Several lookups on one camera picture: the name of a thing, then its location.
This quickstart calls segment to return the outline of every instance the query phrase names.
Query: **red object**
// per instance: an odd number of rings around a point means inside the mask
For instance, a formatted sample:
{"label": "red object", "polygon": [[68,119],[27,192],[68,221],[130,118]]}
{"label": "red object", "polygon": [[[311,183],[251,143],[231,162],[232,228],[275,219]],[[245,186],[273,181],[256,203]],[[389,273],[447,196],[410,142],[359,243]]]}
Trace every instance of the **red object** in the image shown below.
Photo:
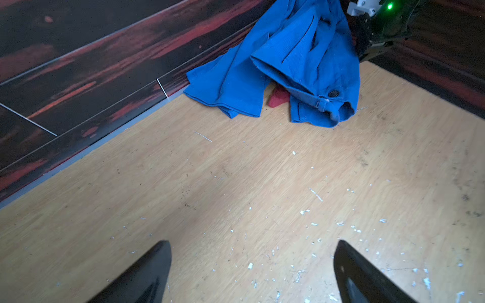
{"label": "red object", "polygon": [[273,93],[270,96],[268,105],[272,108],[280,106],[283,103],[290,101],[290,93],[283,86],[277,84]]}

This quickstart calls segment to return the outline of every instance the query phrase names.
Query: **dark metal button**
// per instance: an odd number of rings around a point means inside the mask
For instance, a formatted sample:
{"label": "dark metal button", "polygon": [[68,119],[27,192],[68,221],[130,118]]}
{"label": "dark metal button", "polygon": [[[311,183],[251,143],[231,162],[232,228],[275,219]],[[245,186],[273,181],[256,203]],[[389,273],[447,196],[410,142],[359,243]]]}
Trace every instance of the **dark metal button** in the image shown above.
{"label": "dark metal button", "polygon": [[338,97],[340,95],[339,91],[331,91],[328,96],[330,98],[335,98],[335,97]]}

